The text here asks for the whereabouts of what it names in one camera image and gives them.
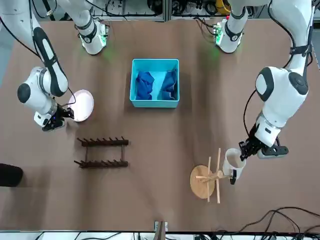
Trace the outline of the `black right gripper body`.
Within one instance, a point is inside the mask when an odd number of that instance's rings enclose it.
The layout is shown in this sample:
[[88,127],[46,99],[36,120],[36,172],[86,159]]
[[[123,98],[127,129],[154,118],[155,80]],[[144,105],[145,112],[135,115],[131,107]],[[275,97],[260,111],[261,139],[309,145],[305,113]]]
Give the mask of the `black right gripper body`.
[[53,123],[56,122],[64,122],[66,117],[67,109],[61,106],[60,104],[57,105],[56,112],[51,117],[51,121]]

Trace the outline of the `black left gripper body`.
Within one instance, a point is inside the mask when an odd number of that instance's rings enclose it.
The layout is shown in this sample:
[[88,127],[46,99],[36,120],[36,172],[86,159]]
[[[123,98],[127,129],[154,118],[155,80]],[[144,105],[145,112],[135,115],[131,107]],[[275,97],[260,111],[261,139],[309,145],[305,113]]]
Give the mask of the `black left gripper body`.
[[249,148],[262,148],[263,143],[255,136],[258,130],[259,124],[254,124],[251,130],[249,131],[248,139],[246,140],[247,146]]

